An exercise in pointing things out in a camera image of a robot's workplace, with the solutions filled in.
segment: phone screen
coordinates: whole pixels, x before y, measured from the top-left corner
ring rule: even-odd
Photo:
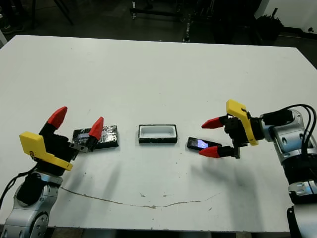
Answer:
[[[210,146],[221,146],[221,144],[207,141],[207,140],[196,139],[192,137],[188,138],[187,147],[190,149],[202,150]]]
[[[197,139],[197,147],[205,149],[208,147],[208,143],[204,142],[201,139]]]

